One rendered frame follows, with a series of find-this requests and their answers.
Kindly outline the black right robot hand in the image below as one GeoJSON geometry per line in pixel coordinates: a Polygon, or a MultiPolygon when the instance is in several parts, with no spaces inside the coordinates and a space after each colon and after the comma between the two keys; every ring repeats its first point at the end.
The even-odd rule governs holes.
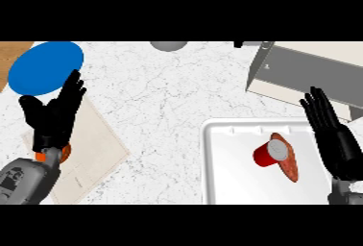
{"type": "Polygon", "coordinates": [[[300,100],[306,110],[308,123],[323,165],[335,179],[363,181],[363,150],[356,137],[344,125],[328,100],[323,90],[310,88],[310,93],[300,100]]]}

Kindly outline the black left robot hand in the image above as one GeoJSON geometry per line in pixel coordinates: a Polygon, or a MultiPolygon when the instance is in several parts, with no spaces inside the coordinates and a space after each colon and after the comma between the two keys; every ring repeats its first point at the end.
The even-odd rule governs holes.
{"type": "Polygon", "coordinates": [[[80,77],[80,71],[74,70],[58,97],[47,105],[31,95],[22,95],[18,99],[25,122],[34,129],[34,152],[52,147],[62,149],[69,143],[75,114],[87,91],[80,77]]]}

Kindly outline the red can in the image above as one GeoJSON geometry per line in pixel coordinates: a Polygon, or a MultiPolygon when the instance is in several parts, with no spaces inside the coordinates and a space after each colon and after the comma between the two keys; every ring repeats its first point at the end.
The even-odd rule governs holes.
{"type": "Polygon", "coordinates": [[[267,141],[254,151],[252,158],[255,163],[267,167],[288,158],[288,147],[279,139],[267,141]]]}

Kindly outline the grey tiered shelf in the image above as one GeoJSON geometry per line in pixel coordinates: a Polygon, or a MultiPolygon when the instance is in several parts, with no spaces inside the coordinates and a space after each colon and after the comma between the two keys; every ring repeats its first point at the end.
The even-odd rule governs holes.
{"type": "Polygon", "coordinates": [[[246,91],[300,105],[319,87],[345,121],[363,117],[363,41],[260,41],[246,91]]]}

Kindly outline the white rectangular tray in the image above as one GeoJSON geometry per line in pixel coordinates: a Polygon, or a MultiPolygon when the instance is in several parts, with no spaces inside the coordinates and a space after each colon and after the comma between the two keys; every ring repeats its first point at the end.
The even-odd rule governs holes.
{"type": "Polygon", "coordinates": [[[325,205],[331,174],[320,161],[308,120],[292,118],[213,118],[199,130],[202,201],[218,205],[325,205]],[[263,167],[252,153],[280,134],[292,145],[298,180],[276,164],[263,167]]]}

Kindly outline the orange-brown sweet potato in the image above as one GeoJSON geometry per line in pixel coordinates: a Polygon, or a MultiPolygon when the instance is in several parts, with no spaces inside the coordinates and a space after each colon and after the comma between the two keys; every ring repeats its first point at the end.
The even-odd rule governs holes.
{"type": "Polygon", "coordinates": [[[272,139],[280,140],[286,146],[288,156],[286,156],[285,160],[280,160],[277,162],[277,164],[279,164],[279,167],[280,167],[280,170],[282,170],[285,176],[295,183],[298,181],[300,175],[298,175],[298,164],[297,164],[297,159],[295,159],[294,148],[279,133],[272,134],[272,139]]]}

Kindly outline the beige square placemat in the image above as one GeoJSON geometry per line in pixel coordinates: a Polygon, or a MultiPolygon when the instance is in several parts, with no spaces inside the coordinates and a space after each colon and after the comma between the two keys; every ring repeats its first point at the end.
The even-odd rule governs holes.
{"type": "Polygon", "coordinates": [[[59,166],[59,179],[44,203],[94,203],[105,194],[108,179],[128,156],[130,151],[92,99],[84,97],[71,136],[71,155],[59,166]]]}

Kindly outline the blue round plate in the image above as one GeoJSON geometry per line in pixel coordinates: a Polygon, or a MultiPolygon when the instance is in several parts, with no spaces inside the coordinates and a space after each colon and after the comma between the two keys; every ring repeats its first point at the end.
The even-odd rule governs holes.
{"type": "Polygon", "coordinates": [[[21,95],[33,96],[53,92],[83,63],[84,52],[74,42],[47,41],[35,45],[10,67],[10,89],[21,95]]]}

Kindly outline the brown wooden cutting board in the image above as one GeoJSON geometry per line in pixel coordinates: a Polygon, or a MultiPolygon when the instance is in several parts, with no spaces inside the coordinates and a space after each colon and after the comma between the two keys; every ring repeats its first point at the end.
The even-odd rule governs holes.
{"type": "Polygon", "coordinates": [[[13,62],[31,46],[33,41],[0,41],[0,92],[7,84],[9,70],[13,62]]]}

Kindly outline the grey round bowl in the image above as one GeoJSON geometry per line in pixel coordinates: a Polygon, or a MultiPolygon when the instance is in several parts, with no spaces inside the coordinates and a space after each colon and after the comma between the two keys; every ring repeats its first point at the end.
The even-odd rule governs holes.
{"type": "Polygon", "coordinates": [[[173,52],[180,50],[187,42],[186,41],[152,41],[151,42],[152,46],[164,52],[173,52]]]}

